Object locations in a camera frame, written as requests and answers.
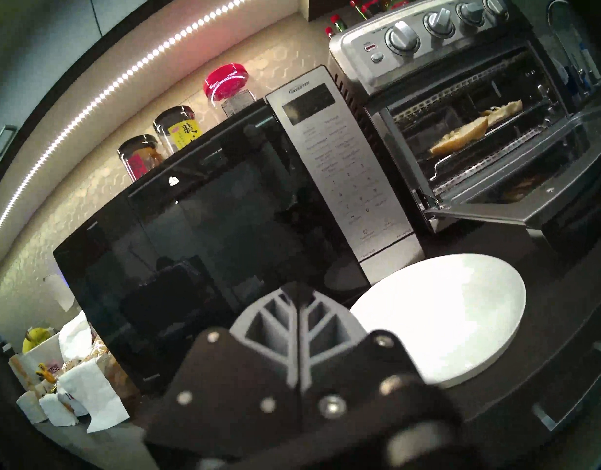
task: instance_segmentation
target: yellow label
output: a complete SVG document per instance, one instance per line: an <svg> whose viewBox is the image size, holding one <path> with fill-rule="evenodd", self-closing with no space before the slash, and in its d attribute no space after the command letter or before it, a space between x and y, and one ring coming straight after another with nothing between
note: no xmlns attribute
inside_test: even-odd
<svg viewBox="0 0 601 470"><path fill-rule="evenodd" d="M169 128L172 142L177 148L182 149L198 138L203 132L194 119L181 121Z"/></svg>

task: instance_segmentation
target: red label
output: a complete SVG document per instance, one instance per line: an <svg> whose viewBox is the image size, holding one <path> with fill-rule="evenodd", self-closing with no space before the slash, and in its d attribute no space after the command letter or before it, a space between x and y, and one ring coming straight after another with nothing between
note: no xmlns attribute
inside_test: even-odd
<svg viewBox="0 0 601 470"><path fill-rule="evenodd" d="M144 164L144 160L142 160L142 158L139 155L133 155L126 162L129 163L131 173L133 173L133 176L136 180L144 176L144 174L148 172L148 169Z"/></svg>

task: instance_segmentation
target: white plate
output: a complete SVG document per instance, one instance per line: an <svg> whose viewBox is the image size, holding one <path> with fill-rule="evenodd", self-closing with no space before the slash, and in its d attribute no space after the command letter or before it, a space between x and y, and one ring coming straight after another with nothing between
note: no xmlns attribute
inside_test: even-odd
<svg viewBox="0 0 601 470"><path fill-rule="evenodd" d="M398 336L427 384L450 387L501 356L526 301L522 278L505 261L452 254L391 274L365 292L351 313L368 332Z"/></svg>

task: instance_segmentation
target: drawer handle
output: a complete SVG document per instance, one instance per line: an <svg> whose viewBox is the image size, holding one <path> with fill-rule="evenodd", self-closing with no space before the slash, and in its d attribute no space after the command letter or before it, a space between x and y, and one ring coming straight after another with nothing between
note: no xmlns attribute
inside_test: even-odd
<svg viewBox="0 0 601 470"><path fill-rule="evenodd" d="M594 344L592 344L592 349L582 359L582 361L585 361L587 359L587 357L592 356L594 354L594 350L597 350L598 353L601 354L601 342L600 341L594 342ZM558 421L555 421L551 416L549 416L549 414L547 414L547 412L543 408L543 403L538 402L538 403L533 404L533 406L531 407L531 411L533 412L533 414L535 414L538 417L538 419L542 422L542 424L544 426L546 426L546 428L549 431L554 431L557 427L559 427L559 425L561 425L569 417L571 417L576 412L578 412L580 404L592 392L592 389L594 388L594 386L596 385L597 381L600 378L601 378L601 369L598 372L596 378L594 378L592 380L592 382L588 385L587 389L585 391L583 391L583 394L575 401L575 403L572 404L571 408L562 417L559 417Z"/></svg>

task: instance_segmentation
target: cabinet handle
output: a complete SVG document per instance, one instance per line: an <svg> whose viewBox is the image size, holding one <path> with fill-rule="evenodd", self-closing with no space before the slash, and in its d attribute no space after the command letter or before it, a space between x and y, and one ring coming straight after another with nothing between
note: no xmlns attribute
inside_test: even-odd
<svg viewBox="0 0 601 470"><path fill-rule="evenodd" d="M548 394L545 394L540 402L533 404L531 411L549 431L554 431L564 421L579 412L581 403L592 392L599 379L601 379L601 342L597 341L592 344L589 353L581 360L581 364L565 374L558 383L552 384Z"/></svg>
<svg viewBox="0 0 601 470"><path fill-rule="evenodd" d="M7 147L9 146L9 144L11 143L11 140L14 138L15 133L17 133L18 128L15 126L12 126L11 124L5 124L2 129L0 130L0 138L1 136L4 134L5 131L11 131L13 134L9 137L9 140L5 143L5 146L0 150L0 157L2 156L2 154L5 152L5 150L7 149Z"/></svg>

